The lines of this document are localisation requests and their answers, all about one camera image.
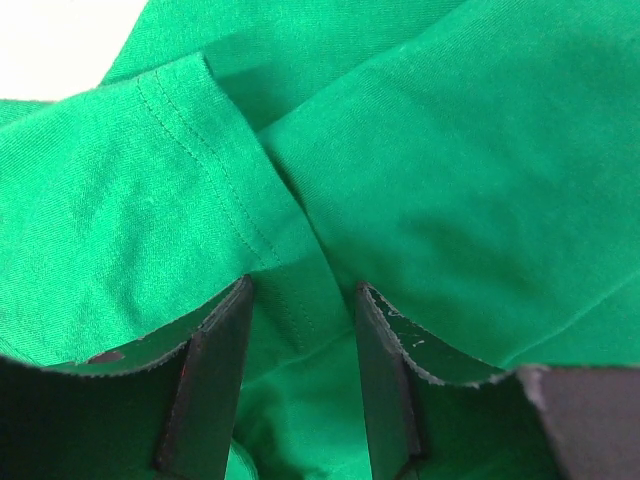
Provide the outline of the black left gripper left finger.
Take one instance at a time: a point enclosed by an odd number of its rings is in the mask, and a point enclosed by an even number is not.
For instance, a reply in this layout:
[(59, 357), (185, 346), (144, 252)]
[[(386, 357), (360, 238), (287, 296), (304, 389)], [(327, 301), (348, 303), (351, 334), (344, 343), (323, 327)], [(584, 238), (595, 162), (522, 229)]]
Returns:
[(251, 330), (243, 276), (196, 310), (91, 359), (1, 360), (5, 479), (221, 479)]

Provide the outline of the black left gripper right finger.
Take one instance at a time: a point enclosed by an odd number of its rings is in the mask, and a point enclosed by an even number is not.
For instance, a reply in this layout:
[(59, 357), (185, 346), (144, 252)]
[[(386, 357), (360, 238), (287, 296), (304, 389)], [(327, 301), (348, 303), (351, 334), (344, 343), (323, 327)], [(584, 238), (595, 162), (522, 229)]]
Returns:
[(368, 283), (355, 331), (376, 479), (635, 479), (639, 371), (502, 370), (442, 341)]

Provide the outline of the green t-shirt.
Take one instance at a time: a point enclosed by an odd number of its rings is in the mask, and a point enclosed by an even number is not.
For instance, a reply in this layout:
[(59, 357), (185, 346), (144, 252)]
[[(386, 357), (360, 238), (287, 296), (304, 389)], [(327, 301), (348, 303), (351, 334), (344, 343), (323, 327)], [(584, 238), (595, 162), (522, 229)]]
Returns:
[(639, 363), (635, 1), (151, 1), (1, 105), (1, 358), (82, 363), (239, 278), (225, 475), (368, 479), (357, 289), (502, 370)]

